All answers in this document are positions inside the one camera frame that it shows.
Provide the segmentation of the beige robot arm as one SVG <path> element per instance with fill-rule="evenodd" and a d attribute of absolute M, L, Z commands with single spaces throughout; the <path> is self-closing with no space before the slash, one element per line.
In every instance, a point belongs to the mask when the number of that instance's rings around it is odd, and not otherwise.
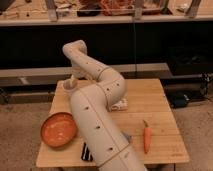
<path fill-rule="evenodd" d="M 109 114 L 126 92 L 123 76 L 89 57 L 83 40 L 65 44 L 63 53 L 75 77 L 89 74 L 95 80 L 70 95 L 70 108 L 99 171 L 148 171 Z"/>

